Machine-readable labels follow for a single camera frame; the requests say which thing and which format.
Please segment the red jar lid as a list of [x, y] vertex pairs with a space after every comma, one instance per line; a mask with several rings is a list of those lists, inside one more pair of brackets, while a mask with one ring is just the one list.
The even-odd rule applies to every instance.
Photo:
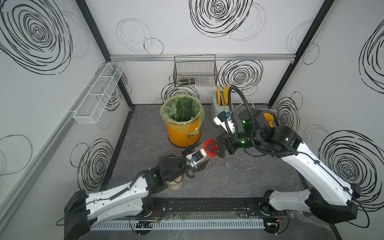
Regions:
[[203, 143], [204, 151], [211, 158], [214, 158], [216, 156], [216, 153], [218, 152], [218, 147], [215, 144], [215, 141], [215, 139], [210, 139]]

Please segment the yellow trash bin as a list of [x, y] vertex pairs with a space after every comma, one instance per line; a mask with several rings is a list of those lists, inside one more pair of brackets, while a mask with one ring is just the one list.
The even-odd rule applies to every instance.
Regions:
[[187, 147], [198, 142], [201, 137], [200, 121], [195, 120], [186, 126], [166, 123], [168, 138], [177, 147]]

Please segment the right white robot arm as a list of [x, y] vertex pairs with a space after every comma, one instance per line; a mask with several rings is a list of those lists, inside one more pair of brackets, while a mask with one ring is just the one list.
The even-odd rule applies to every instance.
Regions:
[[294, 130], [287, 126], [272, 127], [263, 112], [249, 106], [239, 88], [229, 88], [228, 106], [229, 112], [218, 116], [226, 132], [215, 141], [217, 156], [223, 158], [237, 149], [254, 148], [260, 156], [283, 160], [312, 185], [301, 192], [267, 190], [259, 203], [263, 214], [307, 212], [330, 224], [351, 223], [357, 219], [362, 208], [358, 202], [359, 185], [350, 184], [333, 173]]

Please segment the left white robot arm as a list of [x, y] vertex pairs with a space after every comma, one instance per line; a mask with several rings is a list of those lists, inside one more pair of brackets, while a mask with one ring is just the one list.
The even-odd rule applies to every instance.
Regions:
[[62, 218], [65, 240], [77, 240], [91, 228], [122, 217], [139, 216], [152, 211], [151, 196], [168, 187], [188, 173], [199, 172], [215, 157], [205, 143], [192, 145], [185, 156], [161, 156], [158, 164], [139, 172], [124, 185], [97, 193], [75, 192], [64, 207]]

